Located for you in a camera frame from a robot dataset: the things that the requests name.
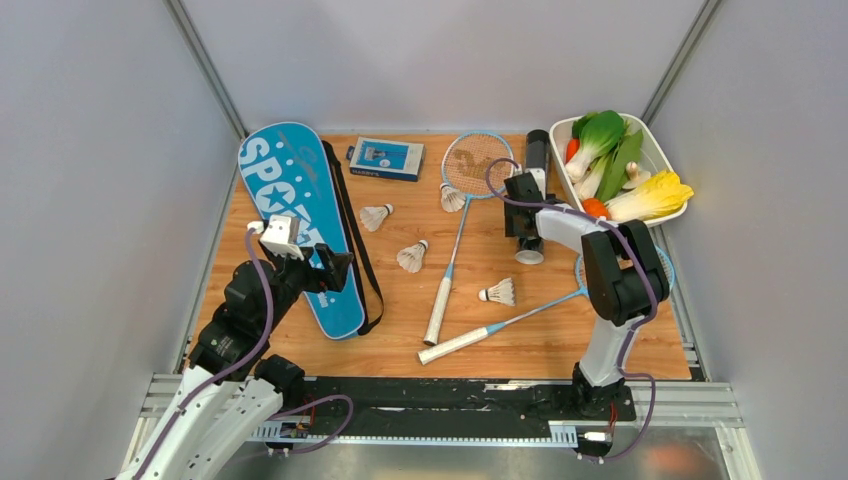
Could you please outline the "black shuttlecock tube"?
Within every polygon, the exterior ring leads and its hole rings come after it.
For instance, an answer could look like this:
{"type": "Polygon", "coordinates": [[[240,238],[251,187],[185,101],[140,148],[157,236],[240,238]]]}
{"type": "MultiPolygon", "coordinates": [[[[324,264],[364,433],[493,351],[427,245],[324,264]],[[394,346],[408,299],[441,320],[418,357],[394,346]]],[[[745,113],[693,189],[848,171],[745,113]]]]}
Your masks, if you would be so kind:
{"type": "MultiPolygon", "coordinates": [[[[535,182],[534,187],[522,191],[518,200],[540,203],[547,194],[549,170],[549,136],[546,130],[534,129],[526,135],[524,156],[525,173],[529,173],[535,182]]],[[[525,265],[538,265],[544,261],[544,242],[533,228],[529,214],[524,211],[520,227],[517,230],[517,251],[515,259],[525,265]]]]}

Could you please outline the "white shuttlecock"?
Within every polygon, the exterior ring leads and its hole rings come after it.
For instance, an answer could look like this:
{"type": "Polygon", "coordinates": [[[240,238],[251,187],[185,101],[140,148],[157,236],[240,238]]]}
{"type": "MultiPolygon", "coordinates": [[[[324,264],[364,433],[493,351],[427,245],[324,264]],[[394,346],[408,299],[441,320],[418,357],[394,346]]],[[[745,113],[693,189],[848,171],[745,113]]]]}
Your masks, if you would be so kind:
{"type": "Polygon", "coordinates": [[[429,249],[426,240],[419,240],[415,244],[405,247],[396,255],[398,265],[409,273],[417,273],[423,266],[423,259],[429,249]]]}
{"type": "Polygon", "coordinates": [[[391,204],[366,206],[360,209],[359,219],[367,231],[376,232],[393,212],[394,207],[391,204]]]}
{"type": "Polygon", "coordinates": [[[440,204],[448,213],[462,210],[466,205],[466,194],[447,182],[440,184],[440,204]]]}
{"type": "Polygon", "coordinates": [[[483,302],[495,302],[514,307],[516,305],[516,297],[513,279],[507,277],[491,287],[480,290],[478,292],[478,298],[483,302]]]}

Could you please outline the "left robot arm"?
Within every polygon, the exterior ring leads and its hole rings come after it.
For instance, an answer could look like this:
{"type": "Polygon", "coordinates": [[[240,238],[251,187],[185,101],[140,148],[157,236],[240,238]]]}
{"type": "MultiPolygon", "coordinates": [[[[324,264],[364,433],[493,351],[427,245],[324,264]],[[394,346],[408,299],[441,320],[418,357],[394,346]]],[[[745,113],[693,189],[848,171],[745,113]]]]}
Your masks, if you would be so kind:
{"type": "Polygon", "coordinates": [[[267,353],[270,335],[303,293],[341,291],[355,257],[326,244],[263,252],[234,270],[170,404],[119,478],[213,479],[261,424],[304,405],[304,372],[267,353]]]}

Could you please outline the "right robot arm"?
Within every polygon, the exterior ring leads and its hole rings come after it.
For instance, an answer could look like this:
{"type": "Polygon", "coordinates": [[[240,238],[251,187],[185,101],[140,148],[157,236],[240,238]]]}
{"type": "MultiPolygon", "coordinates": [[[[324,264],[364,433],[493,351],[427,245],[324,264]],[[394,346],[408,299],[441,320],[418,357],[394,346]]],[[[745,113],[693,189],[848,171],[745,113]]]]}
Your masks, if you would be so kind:
{"type": "Polygon", "coordinates": [[[583,280],[596,313],[589,346],[575,364],[570,403],[584,418],[605,411],[630,376],[626,360],[641,327],[655,318],[670,281],[647,226],[616,224],[555,199],[544,200],[529,173],[504,181],[508,237],[540,238],[582,257],[583,280]]]}

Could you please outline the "blue racket upper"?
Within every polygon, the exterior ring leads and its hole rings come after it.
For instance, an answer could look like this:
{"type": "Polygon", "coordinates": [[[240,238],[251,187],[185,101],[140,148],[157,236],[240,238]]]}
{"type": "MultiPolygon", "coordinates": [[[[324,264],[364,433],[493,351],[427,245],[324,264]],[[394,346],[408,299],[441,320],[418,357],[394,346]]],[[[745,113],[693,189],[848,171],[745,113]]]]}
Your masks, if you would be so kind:
{"type": "Polygon", "coordinates": [[[497,159],[513,160],[513,151],[508,142],[490,131],[470,131],[460,135],[446,150],[441,173],[443,183],[456,190],[462,200],[461,220],[448,266],[437,289],[433,308],[423,338],[425,345],[434,346],[439,342],[443,319],[449,302],[456,259],[463,236],[469,210],[474,200],[493,198],[494,194],[486,183],[487,168],[497,159]]]}

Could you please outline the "blue racket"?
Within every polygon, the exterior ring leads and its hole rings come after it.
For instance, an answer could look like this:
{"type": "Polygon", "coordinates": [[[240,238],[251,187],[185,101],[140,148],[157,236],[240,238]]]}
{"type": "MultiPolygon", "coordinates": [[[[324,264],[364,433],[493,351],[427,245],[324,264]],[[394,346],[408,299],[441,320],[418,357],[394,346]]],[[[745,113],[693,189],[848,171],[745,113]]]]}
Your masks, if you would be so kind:
{"type": "Polygon", "coordinates": [[[495,323],[492,323],[492,324],[489,324],[489,325],[486,325],[486,326],[476,328],[474,330],[468,331],[468,332],[466,332],[462,335],[459,335],[459,336],[454,337],[452,339],[449,339],[447,341],[438,343],[435,346],[421,350],[417,354],[419,362],[422,365],[427,365],[427,364],[429,364],[429,363],[431,363],[431,362],[433,362],[437,359],[440,359],[442,357],[445,357],[445,356],[447,356],[447,355],[449,355],[449,354],[451,354],[455,351],[458,351],[458,350],[463,349],[467,346],[478,343],[478,342],[496,334],[497,332],[501,331],[502,329],[506,328],[507,326],[514,324],[514,323],[516,323],[516,322],[518,322],[518,321],[520,321],[524,318],[531,317],[535,314],[541,313],[545,310],[548,310],[548,309],[550,309],[554,306],[562,304],[562,303],[564,303],[568,300],[575,299],[577,297],[588,297],[589,294],[588,294],[588,287],[587,287],[587,284],[586,284],[585,262],[584,262],[584,258],[583,258],[582,254],[579,254],[577,256],[577,259],[575,261],[575,266],[574,266],[574,274],[575,274],[575,279],[577,280],[577,286],[578,286],[578,288],[574,292],[569,293],[569,294],[562,296],[560,298],[557,298],[555,300],[552,300],[552,301],[550,301],[550,302],[548,302],[544,305],[541,305],[537,308],[529,310],[525,313],[519,314],[519,315],[512,317],[510,319],[500,321],[500,322],[495,322],[495,323]]]}
{"type": "Polygon", "coordinates": [[[469,210],[474,200],[493,198],[494,194],[486,183],[487,168],[497,159],[513,160],[513,151],[508,142],[490,131],[470,131],[460,135],[446,150],[441,173],[443,183],[456,190],[462,200],[461,220],[448,266],[437,289],[433,308],[423,338],[425,345],[434,346],[439,342],[443,319],[449,302],[456,259],[463,236],[469,210]]]}

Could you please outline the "orange carrot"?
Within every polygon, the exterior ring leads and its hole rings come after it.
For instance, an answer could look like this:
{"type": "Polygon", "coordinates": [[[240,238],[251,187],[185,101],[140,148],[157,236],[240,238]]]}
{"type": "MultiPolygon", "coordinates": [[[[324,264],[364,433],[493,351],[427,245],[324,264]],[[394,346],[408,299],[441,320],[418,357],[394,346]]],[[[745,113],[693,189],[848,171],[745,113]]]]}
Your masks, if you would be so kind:
{"type": "Polygon", "coordinates": [[[580,148],[580,140],[576,137],[573,137],[569,140],[566,149],[565,149],[565,160],[569,163],[580,148]]]}
{"type": "Polygon", "coordinates": [[[581,202],[584,211],[597,219],[609,220],[610,213],[605,204],[597,198],[590,197],[581,202]]]}

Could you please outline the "orange carrot back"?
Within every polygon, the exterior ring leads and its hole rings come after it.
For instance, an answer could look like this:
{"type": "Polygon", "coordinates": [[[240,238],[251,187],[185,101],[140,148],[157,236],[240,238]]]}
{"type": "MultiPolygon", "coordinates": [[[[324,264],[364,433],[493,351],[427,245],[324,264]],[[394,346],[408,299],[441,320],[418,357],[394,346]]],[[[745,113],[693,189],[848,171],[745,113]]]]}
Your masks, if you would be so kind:
{"type": "Polygon", "coordinates": [[[580,140],[576,137],[573,137],[569,140],[566,149],[565,149],[565,160],[569,163],[580,148],[580,140]]]}

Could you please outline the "green bok choy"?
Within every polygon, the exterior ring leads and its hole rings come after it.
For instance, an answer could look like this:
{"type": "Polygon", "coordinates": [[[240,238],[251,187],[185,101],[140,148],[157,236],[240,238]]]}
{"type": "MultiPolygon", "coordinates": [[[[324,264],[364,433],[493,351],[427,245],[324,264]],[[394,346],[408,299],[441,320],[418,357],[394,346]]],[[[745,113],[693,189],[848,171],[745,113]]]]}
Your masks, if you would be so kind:
{"type": "Polygon", "coordinates": [[[569,179],[576,183],[588,170],[592,161],[611,151],[624,135],[626,125],[619,113],[613,110],[588,113],[572,127],[577,133],[579,146],[565,164],[569,179]]]}

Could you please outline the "blue racket bag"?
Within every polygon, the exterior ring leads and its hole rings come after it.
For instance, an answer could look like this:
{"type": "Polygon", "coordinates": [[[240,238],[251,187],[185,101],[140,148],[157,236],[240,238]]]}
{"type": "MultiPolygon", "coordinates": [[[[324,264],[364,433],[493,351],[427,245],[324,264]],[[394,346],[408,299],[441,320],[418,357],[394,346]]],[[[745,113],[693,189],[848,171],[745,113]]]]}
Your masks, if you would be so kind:
{"type": "Polygon", "coordinates": [[[355,255],[342,275],[341,291],[305,297],[326,337],[344,340],[369,334],[384,310],[368,313],[365,286],[371,286],[380,306],[383,297],[332,145],[305,124],[278,122],[243,141],[238,168],[262,220],[286,216],[297,221],[292,232],[300,249],[325,244],[335,253],[355,255]]]}

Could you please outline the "white mushroom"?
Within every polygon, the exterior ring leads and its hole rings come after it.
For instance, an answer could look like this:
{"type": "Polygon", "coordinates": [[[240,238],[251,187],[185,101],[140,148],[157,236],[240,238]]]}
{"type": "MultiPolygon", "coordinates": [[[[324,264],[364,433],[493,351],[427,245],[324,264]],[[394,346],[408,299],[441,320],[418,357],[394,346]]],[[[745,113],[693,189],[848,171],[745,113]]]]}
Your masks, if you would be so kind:
{"type": "Polygon", "coordinates": [[[622,189],[626,191],[634,190],[652,177],[652,173],[643,169],[636,162],[629,162],[626,166],[627,181],[623,184],[622,189]]]}

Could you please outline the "blue product box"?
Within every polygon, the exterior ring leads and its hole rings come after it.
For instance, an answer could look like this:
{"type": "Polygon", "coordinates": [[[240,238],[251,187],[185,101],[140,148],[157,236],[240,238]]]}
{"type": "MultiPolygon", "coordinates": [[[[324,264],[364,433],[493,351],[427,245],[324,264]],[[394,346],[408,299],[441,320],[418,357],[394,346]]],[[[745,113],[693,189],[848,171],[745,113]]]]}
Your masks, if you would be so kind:
{"type": "Polygon", "coordinates": [[[346,153],[354,175],[417,182],[426,156],[423,143],[360,136],[346,153]]]}

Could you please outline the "white plastic basin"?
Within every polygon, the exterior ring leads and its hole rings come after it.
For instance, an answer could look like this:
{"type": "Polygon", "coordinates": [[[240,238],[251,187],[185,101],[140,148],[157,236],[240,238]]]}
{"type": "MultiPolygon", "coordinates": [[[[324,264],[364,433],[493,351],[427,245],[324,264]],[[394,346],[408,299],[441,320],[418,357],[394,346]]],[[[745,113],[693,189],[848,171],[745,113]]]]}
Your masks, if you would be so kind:
{"type": "MultiPolygon", "coordinates": [[[[673,166],[668,161],[661,146],[657,143],[655,137],[646,124],[634,115],[620,113],[619,116],[627,125],[629,133],[635,133],[639,130],[643,132],[640,166],[652,174],[665,170],[673,172],[673,166]]],[[[582,211],[583,208],[578,199],[574,185],[565,171],[565,151],[567,143],[571,139],[572,125],[579,119],[580,116],[559,120],[549,128],[548,134],[550,140],[549,150],[551,155],[551,164],[557,172],[565,194],[565,200],[575,209],[582,211]]],[[[676,211],[665,216],[646,220],[645,224],[649,229],[657,228],[659,225],[681,216],[686,211],[687,207],[688,202],[684,202],[676,211]]]]}

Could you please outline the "yellow cabbage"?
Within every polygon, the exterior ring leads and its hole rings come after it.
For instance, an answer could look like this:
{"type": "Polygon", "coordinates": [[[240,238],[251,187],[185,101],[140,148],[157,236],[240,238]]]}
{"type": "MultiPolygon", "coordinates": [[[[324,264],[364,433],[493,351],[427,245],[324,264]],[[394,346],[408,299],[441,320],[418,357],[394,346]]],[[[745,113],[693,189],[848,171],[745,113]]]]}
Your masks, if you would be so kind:
{"type": "Polygon", "coordinates": [[[663,170],[609,200],[605,207],[609,218],[617,222],[648,221],[673,214],[693,196],[693,188],[682,183],[677,173],[663,170]]]}

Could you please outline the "blue racket lower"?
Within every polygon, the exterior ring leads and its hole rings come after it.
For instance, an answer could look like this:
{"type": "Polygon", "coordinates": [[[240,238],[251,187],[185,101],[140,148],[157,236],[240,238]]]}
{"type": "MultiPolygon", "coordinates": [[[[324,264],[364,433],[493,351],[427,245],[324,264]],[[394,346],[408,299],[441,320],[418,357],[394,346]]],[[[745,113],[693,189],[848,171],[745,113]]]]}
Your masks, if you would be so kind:
{"type": "Polygon", "coordinates": [[[557,298],[555,300],[552,300],[552,301],[550,301],[550,302],[548,302],[544,305],[541,305],[537,308],[529,310],[525,313],[519,314],[519,315],[512,317],[510,319],[500,321],[500,322],[495,322],[495,323],[492,323],[492,324],[489,324],[489,325],[486,325],[486,326],[476,328],[474,330],[468,331],[468,332],[466,332],[462,335],[459,335],[459,336],[454,337],[452,339],[449,339],[447,341],[438,343],[435,346],[421,350],[417,354],[419,362],[422,365],[427,365],[427,364],[429,364],[429,363],[431,363],[431,362],[433,362],[437,359],[440,359],[442,357],[445,357],[445,356],[447,356],[447,355],[449,355],[449,354],[451,354],[455,351],[458,351],[458,350],[463,349],[467,346],[478,343],[478,342],[496,334],[497,332],[501,331],[502,329],[506,328],[507,326],[514,324],[514,323],[516,323],[516,322],[518,322],[518,321],[520,321],[524,318],[531,317],[535,314],[541,313],[545,310],[548,310],[548,309],[550,309],[554,306],[562,304],[562,303],[564,303],[568,300],[575,299],[577,297],[588,297],[589,294],[588,294],[588,287],[587,287],[587,284],[586,284],[585,262],[584,262],[584,258],[583,258],[582,254],[579,254],[577,256],[577,259],[575,261],[575,266],[574,266],[574,274],[575,274],[575,279],[577,280],[577,286],[578,286],[578,288],[574,292],[569,293],[569,294],[562,296],[560,298],[557,298]]]}

